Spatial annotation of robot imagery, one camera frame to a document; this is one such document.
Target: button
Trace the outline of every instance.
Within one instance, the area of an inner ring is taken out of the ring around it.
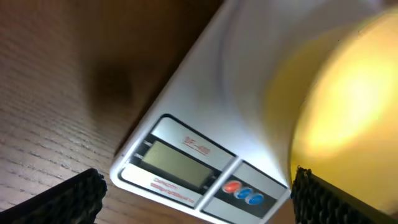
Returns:
[[[235,191],[234,196],[237,199],[245,199],[247,196],[253,193],[253,189],[250,187],[243,187],[239,191]]]
[[[226,184],[224,184],[223,186],[223,192],[225,193],[233,193],[237,190],[239,190],[242,187],[242,183],[240,183],[237,180],[231,180],[229,182],[227,182]]]
[[[252,194],[246,198],[246,203],[249,205],[259,205],[264,201],[264,196],[259,193]]]

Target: black mesh object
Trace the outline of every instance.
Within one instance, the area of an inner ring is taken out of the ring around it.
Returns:
[[[379,210],[298,167],[292,194],[296,223],[397,223]]]
[[[102,209],[106,182],[88,169],[15,207],[0,213],[1,223],[94,223]]]

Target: wood grain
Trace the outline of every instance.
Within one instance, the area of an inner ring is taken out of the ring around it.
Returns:
[[[116,188],[109,167],[220,4],[1,0],[0,209],[94,167],[98,223],[201,223]]]

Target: scale platform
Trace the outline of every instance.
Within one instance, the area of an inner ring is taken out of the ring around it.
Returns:
[[[249,100],[236,103],[233,92],[247,85],[236,82],[242,73],[264,77],[257,59],[271,58],[264,54],[278,51],[278,34],[287,34],[263,29],[264,16],[275,23],[289,15],[288,29],[322,2],[306,0],[292,14],[299,11],[289,0],[225,1],[115,157],[113,183],[212,223],[268,221],[290,195],[288,150],[276,151],[250,131],[242,111],[255,111],[249,105],[255,96],[244,91],[237,98]]]

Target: digital display screen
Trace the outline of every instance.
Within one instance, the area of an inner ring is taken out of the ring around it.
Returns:
[[[213,171],[178,151],[156,141],[142,162],[200,188]]]

